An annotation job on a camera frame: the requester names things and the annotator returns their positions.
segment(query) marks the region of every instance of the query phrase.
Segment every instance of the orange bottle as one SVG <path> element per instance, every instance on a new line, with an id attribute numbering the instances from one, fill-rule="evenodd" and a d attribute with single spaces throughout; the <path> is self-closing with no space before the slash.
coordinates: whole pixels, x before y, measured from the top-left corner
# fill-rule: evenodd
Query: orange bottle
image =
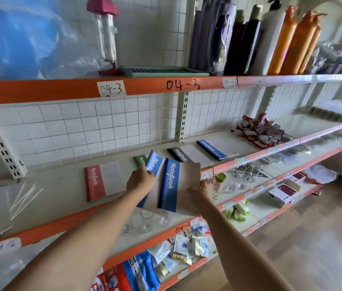
<path id="1" fill-rule="evenodd" d="M 279 74 L 283 65 L 285 54 L 290 46 L 298 22 L 293 20 L 297 5 L 292 5 L 285 11 L 285 18 L 277 40 L 276 48 L 269 65 L 267 76 L 276 76 Z"/>
<path id="2" fill-rule="evenodd" d="M 311 10 L 299 22 L 279 74 L 291 75 L 298 73 L 307 48 L 315 33 L 315 29 L 317 28 L 313 21 L 314 12 Z"/>
<path id="3" fill-rule="evenodd" d="M 300 65 L 298 74 L 303 74 L 304 70 L 306 69 L 307 63 L 309 62 L 310 58 L 311 58 L 311 54 L 314 52 L 315 46 L 317 44 L 317 41 L 319 39 L 320 36 L 320 32 L 322 31 L 322 28 L 318 25 L 319 24 L 319 20 L 321 19 L 322 16 L 326 16 L 326 13 L 320 13 L 320 14 L 316 14 L 314 16 L 314 24 L 316 24 L 316 29 L 315 29 L 315 33 L 313 35 L 313 38 L 311 39 L 310 45 L 307 48 L 307 52 L 303 58 L 302 64 Z"/>

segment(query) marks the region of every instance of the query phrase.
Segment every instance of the forearm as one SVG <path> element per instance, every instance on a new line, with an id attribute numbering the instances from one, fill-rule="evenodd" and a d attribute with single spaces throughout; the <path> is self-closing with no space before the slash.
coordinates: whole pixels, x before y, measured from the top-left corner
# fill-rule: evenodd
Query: forearm
<path id="1" fill-rule="evenodd" d="M 85 291 L 140 200 L 126 193 L 42 251 L 4 291 Z"/>
<path id="2" fill-rule="evenodd" d="M 213 204 L 202 206 L 202 215 L 210 227 L 222 267 L 233 290 L 293 291 L 276 269 Z"/>

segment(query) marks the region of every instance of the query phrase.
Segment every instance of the hand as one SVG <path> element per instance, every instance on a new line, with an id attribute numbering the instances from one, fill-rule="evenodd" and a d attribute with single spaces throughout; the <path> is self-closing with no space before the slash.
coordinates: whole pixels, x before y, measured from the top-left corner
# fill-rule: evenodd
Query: hand
<path id="1" fill-rule="evenodd" d="M 210 194 L 209 186 L 205 180 L 200 181 L 200 188 L 190 187 L 187 189 L 192 201 L 198 207 L 200 213 L 204 211 L 207 205 L 214 205 L 213 197 Z"/>
<path id="2" fill-rule="evenodd" d="M 138 169 L 132 171 L 128 182 L 126 183 L 126 191 L 139 191 L 141 198 L 152 189 L 155 183 L 155 176 L 152 171 L 147 171 L 145 165 L 142 164 Z"/>

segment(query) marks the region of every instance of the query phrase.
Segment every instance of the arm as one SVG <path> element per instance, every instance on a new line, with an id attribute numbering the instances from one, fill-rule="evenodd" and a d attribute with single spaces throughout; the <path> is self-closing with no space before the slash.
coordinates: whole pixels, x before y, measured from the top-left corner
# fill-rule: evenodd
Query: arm
<path id="1" fill-rule="evenodd" d="M 129 216 L 154 182 L 153 173 L 147 172 L 144 165 L 133 171 L 122 197 L 59 237 L 33 259 L 4 291 L 88 291 Z"/>
<path id="2" fill-rule="evenodd" d="M 233 290 L 293 291 L 277 270 L 217 209 L 205 181 L 201 181 L 199 190 L 189 188 L 188 191 L 209 225 L 222 267 Z"/>

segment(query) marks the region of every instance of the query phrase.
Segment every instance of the green plastic tray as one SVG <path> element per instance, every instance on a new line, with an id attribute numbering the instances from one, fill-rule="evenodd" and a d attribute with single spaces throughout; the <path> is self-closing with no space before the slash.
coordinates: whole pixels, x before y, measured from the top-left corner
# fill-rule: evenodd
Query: green plastic tray
<path id="1" fill-rule="evenodd" d="M 185 67 L 121 67 L 128 78 L 166 78 L 166 77 L 189 77 L 209 76 L 208 73 Z"/>

